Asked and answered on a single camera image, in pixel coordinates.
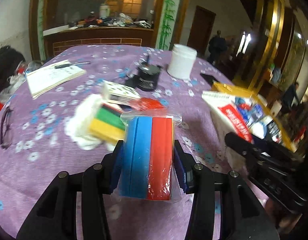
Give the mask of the person in dark clothes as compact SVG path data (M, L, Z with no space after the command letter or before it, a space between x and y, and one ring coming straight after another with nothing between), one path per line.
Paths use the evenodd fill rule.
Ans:
M221 36L221 30L218 30L216 35L209 41L208 51L210 52L210 55L207 61L210 64L215 63L219 59L221 53L225 52L226 50L226 40Z

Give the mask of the blue red sponge pack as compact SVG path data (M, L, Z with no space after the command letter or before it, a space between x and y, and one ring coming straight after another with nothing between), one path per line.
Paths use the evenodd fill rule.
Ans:
M125 125L119 193L124 197L169 202L175 128L179 113L167 109L129 111Z

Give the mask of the black cylindrical motor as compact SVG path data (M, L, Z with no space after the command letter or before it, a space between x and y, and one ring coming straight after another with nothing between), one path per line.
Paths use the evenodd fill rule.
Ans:
M137 68L137 74L129 77L125 81L125 85L132 88L139 88L144 92L152 92L158 86L159 76L162 66L150 63L150 56L141 62Z

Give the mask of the white cloth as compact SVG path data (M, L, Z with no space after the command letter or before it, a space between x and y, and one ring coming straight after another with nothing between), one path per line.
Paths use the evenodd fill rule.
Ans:
M65 124L65 134L75 142L82 150L93 150L104 143L108 151L112 151L115 145L105 142L89 131L92 119L102 105L103 99L100 94L87 96L75 109L74 115Z

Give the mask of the red plastic bag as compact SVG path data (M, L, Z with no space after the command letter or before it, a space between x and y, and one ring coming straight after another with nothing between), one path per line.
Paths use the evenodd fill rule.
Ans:
M136 111L147 111L151 109L164 109L165 107L157 100L151 98L134 99L129 106Z

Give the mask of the white red shopping bag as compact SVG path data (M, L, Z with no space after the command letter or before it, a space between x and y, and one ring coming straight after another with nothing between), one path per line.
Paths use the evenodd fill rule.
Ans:
M252 135L234 104L235 96L206 90L202 92L202 99L210 108L219 139L223 140L227 133L234 132L247 142L252 142Z

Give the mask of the black pen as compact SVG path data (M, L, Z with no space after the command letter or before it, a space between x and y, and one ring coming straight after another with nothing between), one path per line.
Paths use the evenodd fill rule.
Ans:
M54 68L55 69L61 69L61 68L66 68L66 67L71 67L71 66L83 66L83 65L87 65L87 64L91 64L91 62L86 61L86 62L65 63L65 64L59 64L57 66L54 66Z

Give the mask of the white green patterned tissue pack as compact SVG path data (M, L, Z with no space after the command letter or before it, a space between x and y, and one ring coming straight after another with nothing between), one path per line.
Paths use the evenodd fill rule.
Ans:
M131 101L142 98L132 87L105 80L103 81L101 94L103 100L125 106L129 106Z

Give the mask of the black bag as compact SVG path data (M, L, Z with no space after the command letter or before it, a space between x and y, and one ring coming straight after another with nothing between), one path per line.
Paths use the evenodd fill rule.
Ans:
M24 61L24 56L14 48L0 48L0 92L10 86L8 78L14 75L18 65Z

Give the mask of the white notebook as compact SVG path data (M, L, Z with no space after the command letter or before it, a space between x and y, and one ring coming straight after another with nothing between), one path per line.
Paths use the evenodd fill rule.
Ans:
M70 62L64 60L52 63L26 74L27 84L33 100L36 100L45 92L86 73L86 70L80 66L71 66L61 69L54 68L54 66L65 63Z

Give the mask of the blue white plastic bag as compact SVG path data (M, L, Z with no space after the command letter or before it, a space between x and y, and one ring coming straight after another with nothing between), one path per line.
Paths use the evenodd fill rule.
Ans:
M264 111L258 103L254 103L247 113L247 127L253 125L264 116Z

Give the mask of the yellow green black sponge pack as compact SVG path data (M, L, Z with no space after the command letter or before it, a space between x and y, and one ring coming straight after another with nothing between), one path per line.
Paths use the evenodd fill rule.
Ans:
M123 111L113 105L102 104L89 124L89 132L98 139L115 145L125 136L125 125L120 116Z

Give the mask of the purple floral tablecloth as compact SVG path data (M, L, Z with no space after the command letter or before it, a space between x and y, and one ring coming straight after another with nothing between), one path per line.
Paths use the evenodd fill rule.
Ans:
M86 74L61 84L33 99L23 83L9 101L11 131L6 149L0 146L0 225L16 236L23 221L53 178L61 171L71 174L86 170L108 152L104 144L92 150L79 148L65 133L65 126L79 105L90 94L101 91L104 81L122 83L136 72L142 59L166 66L171 52L147 47L89 45L65 50L52 62L83 62ZM183 150L213 171L227 173L230 166L202 99L210 85L203 74L229 83L225 75L203 59L197 59L187 80L177 80L165 70L154 92L142 96L158 100L183 121L175 137ZM155 202L104 197L113 239L183 239L193 197L183 194L174 202Z

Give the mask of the eyeglasses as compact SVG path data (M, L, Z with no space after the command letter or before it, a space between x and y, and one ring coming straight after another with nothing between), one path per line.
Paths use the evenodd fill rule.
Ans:
M12 113L13 110L10 107L6 107L3 117L1 119L0 126L0 147L7 149L12 143Z

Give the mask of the black printed package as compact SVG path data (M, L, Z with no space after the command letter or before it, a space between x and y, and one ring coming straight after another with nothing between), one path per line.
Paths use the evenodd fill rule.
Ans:
M282 134L277 123L274 120L272 120L266 125L266 128L267 130L265 139L268 141L276 142L281 145L283 143Z

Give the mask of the white plastic jar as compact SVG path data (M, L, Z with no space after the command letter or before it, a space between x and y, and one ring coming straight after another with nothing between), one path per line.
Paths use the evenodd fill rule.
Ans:
M167 67L168 74L176 79L190 79L196 57L197 51L195 49L181 44L174 44L171 61Z

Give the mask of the wooden counter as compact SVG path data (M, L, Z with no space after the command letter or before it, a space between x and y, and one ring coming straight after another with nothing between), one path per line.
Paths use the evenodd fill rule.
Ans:
M92 27L64 30L43 38L46 57L80 45L132 45L154 47L154 30L130 27Z

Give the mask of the black smartphone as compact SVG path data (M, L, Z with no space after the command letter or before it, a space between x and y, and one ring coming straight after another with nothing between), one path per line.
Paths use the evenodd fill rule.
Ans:
M204 74L204 73L200 73L200 75L203 77L203 79L210 85L210 87L213 86L214 83L219 82L218 79L216 79L214 76L212 75L208 75L208 74Z

